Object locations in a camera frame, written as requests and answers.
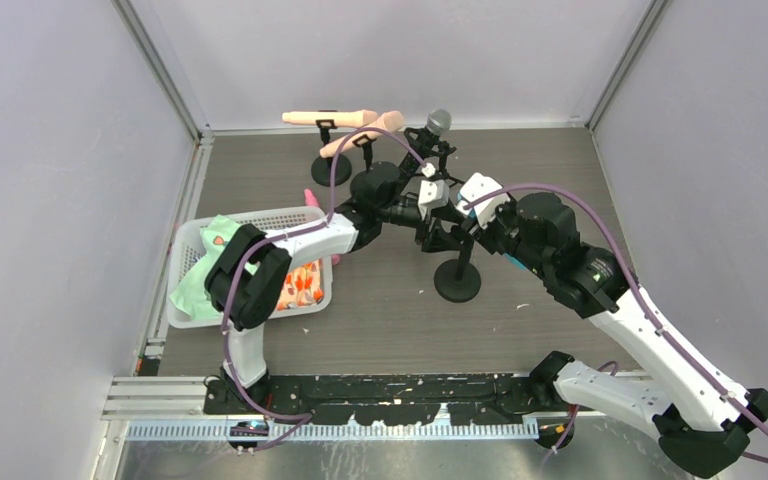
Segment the beige microphone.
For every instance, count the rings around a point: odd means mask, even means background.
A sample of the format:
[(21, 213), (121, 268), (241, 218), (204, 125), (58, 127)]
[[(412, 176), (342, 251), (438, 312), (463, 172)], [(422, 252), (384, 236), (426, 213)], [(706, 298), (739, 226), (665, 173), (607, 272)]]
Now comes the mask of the beige microphone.
[(334, 140), (319, 150), (319, 156), (322, 158), (332, 158), (339, 147), (342, 150), (364, 145), (376, 140), (383, 135), (383, 132), (393, 133), (403, 128), (405, 124), (404, 116), (400, 111), (388, 111), (382, 114), (378, 119), (364, 126), (364, 131), (344, 135)]
[(288, 111), (281, 114), (281, 120), (290, 125), (316, 126), (317, 128), (359, 128), (379, 118), (371, 110), (357, 111)]

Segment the white plastic basket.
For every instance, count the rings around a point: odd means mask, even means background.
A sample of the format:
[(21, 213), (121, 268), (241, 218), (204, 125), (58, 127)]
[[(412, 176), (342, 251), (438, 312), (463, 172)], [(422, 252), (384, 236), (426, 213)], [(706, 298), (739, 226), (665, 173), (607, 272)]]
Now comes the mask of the white plastic basket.
[[(207, 273), (225, 245), (243, 224), (263, 231), (283, 230), (324, 217), (318, 207), (296, 206), (232, 215), (217, 215), (185, 223), (177, 233), (170, 259), (165, 316), (179, 329), (218, 326), (221, 313), (204, 289)], [(329, 260), (305, 264), (291, 271), (271, 317), (313, 314), (324, 310), (333, 297)]]

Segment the black tripod shock mount stand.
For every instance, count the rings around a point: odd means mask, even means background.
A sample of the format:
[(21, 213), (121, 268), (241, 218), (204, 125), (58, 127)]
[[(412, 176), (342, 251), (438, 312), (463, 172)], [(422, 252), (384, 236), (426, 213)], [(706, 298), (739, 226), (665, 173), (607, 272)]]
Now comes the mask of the black tripod shock mount stand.
[[(447, 170), (447, 162), (450, 155), (457, 151), (448, 141), (442, 140), (440, 134), (432, 133), (427, 127), (407, 127), (403, 135), (411, 149), (423, 160), (436, 158), (437, 171), (443, 180), (452, 181), (454, 185), (464, 184), (464, 181), (453, 177)], [(403, 190), (410, 181), (420, 175), (420, 162), (407, 153), (399, 165), (399, 185)]]

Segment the black round base clip stand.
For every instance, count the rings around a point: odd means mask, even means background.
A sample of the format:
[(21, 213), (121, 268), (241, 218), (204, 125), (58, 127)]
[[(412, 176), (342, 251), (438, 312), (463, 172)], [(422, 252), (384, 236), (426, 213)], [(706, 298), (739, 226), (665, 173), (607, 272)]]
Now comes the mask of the black round base clip stand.
[[(339, 128), (333, 119), (319, 119), (315, 121), (319, 129), (322, 146), (331, 142), (331, 131)], [(352, 174), (352, 165), (346, 155), (333, 157), (317, 156), (311, 164), (311, 176), (315, 183), (329, 187), (339, 186), (346, 182)]]

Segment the orange patterned cloth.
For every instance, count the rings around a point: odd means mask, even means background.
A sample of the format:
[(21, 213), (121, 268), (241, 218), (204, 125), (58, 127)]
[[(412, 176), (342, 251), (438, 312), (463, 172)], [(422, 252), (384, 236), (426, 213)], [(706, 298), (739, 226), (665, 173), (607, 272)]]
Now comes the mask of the orange patterned cloth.
[(322, 269), (322, 261), (317, 260), (291, 270), (285, 276), (276, 310), (308, 308), (321, 303), (325, 297)]

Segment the blue toy microphone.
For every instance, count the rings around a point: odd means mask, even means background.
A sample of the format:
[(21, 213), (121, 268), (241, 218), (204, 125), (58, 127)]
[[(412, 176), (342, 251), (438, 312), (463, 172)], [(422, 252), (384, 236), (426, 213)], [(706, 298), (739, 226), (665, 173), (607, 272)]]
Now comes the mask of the blue toy microphone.
[(516, 266), (517, 268), (519, 268), (519, 269), (521, 269), (521, 270), (524, 270), (524, 271), (529, 271), (529, 272), (531, 271), (531, 269), (530, 269), (530, 268), (529, 268), (527, 265), (523, 264), (523, 263), (522, 263), (520, 260), (518, 260), (517, 258), (515, 258), (515, 257), (513, 257), (513, 256), (511, 256), (511, 255), (507, 255), (507, 254), (505, 255), (505, 258), (506, 258), (506, 259), (507, 259), (507, 260), (508, 260), (508, 261), (509, 261), (511, 264), (513, 264), (514, 266)]

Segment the green patterned cloth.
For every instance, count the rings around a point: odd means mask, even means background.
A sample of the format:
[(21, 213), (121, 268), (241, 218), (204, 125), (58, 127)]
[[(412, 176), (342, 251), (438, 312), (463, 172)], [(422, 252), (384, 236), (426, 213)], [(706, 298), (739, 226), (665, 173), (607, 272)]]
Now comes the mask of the green patterned cloth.
[(218, 326), (221, 313), (205, 290), (207, 274), (241, 226), (217, 215), (184, 223), (176, 233), (167, 285), (168, 323), (178, 329)]

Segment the black glitter microphone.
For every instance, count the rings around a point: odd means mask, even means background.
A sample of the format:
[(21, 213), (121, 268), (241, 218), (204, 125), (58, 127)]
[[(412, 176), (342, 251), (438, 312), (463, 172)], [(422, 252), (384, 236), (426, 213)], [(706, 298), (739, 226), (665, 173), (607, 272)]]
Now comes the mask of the black glitter microphone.
[(452, 117), (448, 111), (444, 109), (437, 109), (428, 115), (424, 127), (427, 127), (432, 133), (440, 134), (442, 139), (442, 136), (449, 131), (451, 122)]

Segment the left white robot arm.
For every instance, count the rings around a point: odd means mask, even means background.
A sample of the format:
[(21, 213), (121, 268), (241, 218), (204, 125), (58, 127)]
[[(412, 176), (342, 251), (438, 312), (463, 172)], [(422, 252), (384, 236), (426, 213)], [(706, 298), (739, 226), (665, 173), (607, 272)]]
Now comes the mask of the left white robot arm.
[(351, 181), (350, 197), (323, 219), (271, 233), (240, 226), (206, 275), (204, 287), (222, 314), (223, 369), (245, 390), (267, 373), (264, 324), (273, 314), (291, 271), (332, 255), (360, 250), (381, 233), (384, 211), (397, 204), (405, 186), (432, 164), (413, 172), (375, 162)]

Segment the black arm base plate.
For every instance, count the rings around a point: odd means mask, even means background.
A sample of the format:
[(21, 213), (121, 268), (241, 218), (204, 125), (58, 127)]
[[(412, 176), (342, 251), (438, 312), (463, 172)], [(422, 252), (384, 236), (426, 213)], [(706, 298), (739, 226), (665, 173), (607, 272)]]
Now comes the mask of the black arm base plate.
[(528, 414), (573, 411), (548, 387), (511, 373), (266, 375), (246, 397), (224, 373), (203, 384), (205, 413), (266, 410), (284, 425), (428, 425), (443, 414), (456, 426), (507, 425)]

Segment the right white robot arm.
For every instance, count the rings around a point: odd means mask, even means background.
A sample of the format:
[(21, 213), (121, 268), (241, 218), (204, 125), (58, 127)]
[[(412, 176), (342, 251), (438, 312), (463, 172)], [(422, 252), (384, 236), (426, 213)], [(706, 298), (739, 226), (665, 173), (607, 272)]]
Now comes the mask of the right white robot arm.
[(686, 472), (717, 475), (748, 454), (768, 419), (768, 391), (730, 379), (651, 303), (611, 247), (584, 242), (574, 211), (549, 192), (508, 194), (461, 208), (476, 239), (537, 276), (558, 303), (610, 336), (651, 376), (622, 380), (554, 351), (530, 378), (553, 398), (601, 411), (653, 438)]

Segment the pink toy microphone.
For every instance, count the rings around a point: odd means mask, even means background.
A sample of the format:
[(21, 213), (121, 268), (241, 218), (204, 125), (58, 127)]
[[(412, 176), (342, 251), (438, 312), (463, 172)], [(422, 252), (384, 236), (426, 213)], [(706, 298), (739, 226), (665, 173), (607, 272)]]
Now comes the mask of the pink toy microphone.
[[(319, 201), (311, 189), (306, 188), (304, 190), (304, 201), (306, 206), (315, 207), (315, 208), (320, 207)], [(340, 262), (340, 260), (341, 260), (340, 255), (331, 255), (330, 257), (319, 259), (319, 262), (320, 263), (327, 262), (330, 265), (334, 266), (334, 265), (337, 265)]]

